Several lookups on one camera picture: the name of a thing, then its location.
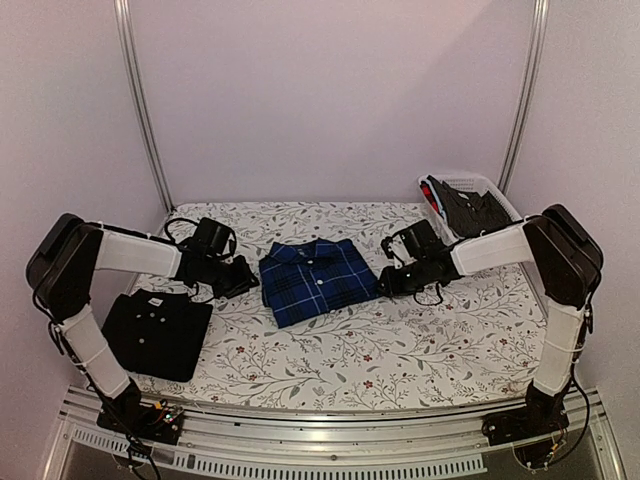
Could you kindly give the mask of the black polo shirt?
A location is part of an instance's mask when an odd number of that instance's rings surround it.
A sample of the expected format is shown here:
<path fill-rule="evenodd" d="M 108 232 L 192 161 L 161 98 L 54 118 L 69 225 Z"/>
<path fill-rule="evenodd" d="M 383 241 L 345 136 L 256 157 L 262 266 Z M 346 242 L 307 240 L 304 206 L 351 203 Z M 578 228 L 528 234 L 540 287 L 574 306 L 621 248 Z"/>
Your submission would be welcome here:
<path fill-rule="evenodd" d="M 139 289 L 117 297 L 102 333 L 125 370 L 185 383 L 194 376 L 212 311 L 186 293 Z"/>

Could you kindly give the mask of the blue plaid long sleeve shirt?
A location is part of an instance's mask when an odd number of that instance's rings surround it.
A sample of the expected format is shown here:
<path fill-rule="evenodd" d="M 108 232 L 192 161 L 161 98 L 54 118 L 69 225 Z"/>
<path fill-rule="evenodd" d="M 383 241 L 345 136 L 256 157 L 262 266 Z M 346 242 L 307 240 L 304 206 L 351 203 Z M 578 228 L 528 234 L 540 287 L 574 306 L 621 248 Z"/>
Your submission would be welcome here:
<path fill-rule="evenodd" d="M 280 329 L 379 297 L 376 276 L 349 239 L 274 243 L 258 269 L 263 305 Z"/>

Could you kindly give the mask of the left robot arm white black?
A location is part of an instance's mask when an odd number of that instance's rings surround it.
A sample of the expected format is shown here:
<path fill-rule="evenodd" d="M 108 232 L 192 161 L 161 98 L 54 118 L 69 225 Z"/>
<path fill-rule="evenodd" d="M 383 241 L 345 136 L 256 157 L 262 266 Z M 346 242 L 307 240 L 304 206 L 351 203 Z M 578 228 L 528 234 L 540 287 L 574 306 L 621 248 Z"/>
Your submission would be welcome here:
<path fill-rule="evenodd" d="M 99 328 L 90 306 L 95 271 L 159 276 L 188 287 L 205 284 L 214 298 L 231 299 L 259 284 L 236 246 L 234 231 L 210 218 L 176 242 L 65 213 L 29 260 L 26 278 L 34 305 L 56 326 L 77 368 L 97 391 L 115 399 L 108 412 L 126 433 L 141 433 L 149 423 L 146 408 L 124 395 L 137 387 L 120 362 L 137 351 L 126 347 L 125 335 L 111 342 Z"/>

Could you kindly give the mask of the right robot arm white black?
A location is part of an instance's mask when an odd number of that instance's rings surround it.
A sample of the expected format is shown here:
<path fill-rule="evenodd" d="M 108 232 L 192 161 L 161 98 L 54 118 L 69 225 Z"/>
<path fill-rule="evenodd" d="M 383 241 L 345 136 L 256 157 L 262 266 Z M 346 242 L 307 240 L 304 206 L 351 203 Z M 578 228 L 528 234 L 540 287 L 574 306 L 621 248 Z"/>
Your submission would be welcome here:
<path fill-rule="evenodd" d="M 593 330 L 592 298 L 602 280 L 604 255 L 562 204 L 502 228 L 445 244 L 428 221 L 398 232 L 409 257 L 383 269 L 378 290 L 410 296 L 476 273 L 511 264 L 536 267 L 547 301 L 546 337 L 532 387 L 548 397 L 569 384 L 586 334 Z"/>

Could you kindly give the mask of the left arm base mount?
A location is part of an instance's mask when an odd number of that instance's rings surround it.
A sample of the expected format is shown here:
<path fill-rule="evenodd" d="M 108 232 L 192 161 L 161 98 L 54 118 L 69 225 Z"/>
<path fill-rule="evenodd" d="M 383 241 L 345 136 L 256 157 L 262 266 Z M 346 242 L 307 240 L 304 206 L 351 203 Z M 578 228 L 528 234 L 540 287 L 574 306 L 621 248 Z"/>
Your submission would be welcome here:
<path fill-rule="evenodd" d="M 136 399 L 108 399 L 97 418 L 103 429 L 167 445 L 178 444 L 183 423 L 184 409 L 166 400 L 145 404 Z"/>

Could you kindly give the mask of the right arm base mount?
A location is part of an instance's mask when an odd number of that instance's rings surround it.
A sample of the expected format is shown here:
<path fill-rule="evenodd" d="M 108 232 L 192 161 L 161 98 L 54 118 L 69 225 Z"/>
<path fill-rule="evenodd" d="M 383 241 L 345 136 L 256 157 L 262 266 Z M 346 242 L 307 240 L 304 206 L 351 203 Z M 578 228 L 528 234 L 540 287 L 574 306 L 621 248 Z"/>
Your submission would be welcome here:
<path fill-rule="evenodd" d="M 550 465 L 563 445 L 568 426 L 563 403 L 550 407 L 534 402 L 486 415 L 481 432 L 490 446 L 511 445 L 523 467 L 537 470 Z"/>

